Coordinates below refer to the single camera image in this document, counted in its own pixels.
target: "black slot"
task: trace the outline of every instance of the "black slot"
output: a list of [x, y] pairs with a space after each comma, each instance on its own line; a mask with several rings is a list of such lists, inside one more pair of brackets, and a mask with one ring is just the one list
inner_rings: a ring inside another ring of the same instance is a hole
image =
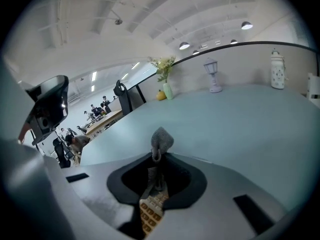
[[72, 175], [72, 176], [68, 176], [65, 177], [66, 180], [71, 183], [71, 182], [76, 182], [76, 181], [80, 181], [82, 179], [88, 178], [89, 175], [86, 173], [80, 173], [80, 174], [76, 174], [76, 175]]
[[233, 200], [258, 235], [274, 225], [274, 222], [246, 194], [234, 197]]

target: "white container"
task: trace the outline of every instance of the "white container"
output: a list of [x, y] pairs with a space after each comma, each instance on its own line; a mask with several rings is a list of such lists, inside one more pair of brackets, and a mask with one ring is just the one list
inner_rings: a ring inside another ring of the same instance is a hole
[[271, 86], [276, 89], [285, 88], [285, 60], [277, 50], [271, 53]]

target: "fluorescent light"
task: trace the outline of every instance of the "fluorescent light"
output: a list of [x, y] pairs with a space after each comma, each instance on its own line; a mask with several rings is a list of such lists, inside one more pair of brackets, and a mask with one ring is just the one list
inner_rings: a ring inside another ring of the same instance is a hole
[[187, 42], [182, 42], [180, 43], [179, 49], [184, 50], [184, 49], [187, 49], [189, 46], [190, 44], [188, 44]]
[[244, 21], [242, 22], [241, 24], [241, 29], [243, 30], [248, 30], [248, 29], [251, 29], [254, 25], [252, 25], [250, 22], [248, 21]]
[[91, 79], [92, 82], [96, 80], [96, 75], [97, 75], [97, 72], [92, 73], [92, 79]]
[[140, 62], [137, 62], [131, 69], [133, 70], [136, 66], [138, 66]]
[[125, 79], [127, 75], [129, 75], [129, 74], [126, 73], [126, 74], [121, 78], [121, 80]]

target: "white lamp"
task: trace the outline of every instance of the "white lamp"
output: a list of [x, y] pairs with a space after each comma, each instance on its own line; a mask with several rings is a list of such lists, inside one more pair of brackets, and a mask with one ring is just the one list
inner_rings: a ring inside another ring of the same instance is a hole
[[207, 58], [203, 66], [206, 72], [211, 75], [210, 93], [221, 92], [222, 87], [217, 83], [216, 80], [216, 73], [218, 72], [218, 61], [212, 58]]

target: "ceiling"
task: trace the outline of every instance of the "ceiling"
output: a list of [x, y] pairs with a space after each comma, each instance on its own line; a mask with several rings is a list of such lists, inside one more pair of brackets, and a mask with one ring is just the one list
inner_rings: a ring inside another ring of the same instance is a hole
[[[34, 0], [2, 55], [17, 81], [66, 75], [77, 94], [90, 90], [92, 72], [101, 76], [97, 86], [111, 86], [149, 56], [179, 60], [210, 41], [247, 41], [290, 13], [284, 0]], [[254, 28], [241, 30], [243, 21]], [[191, 44], [184, 53], [182, 41]]]

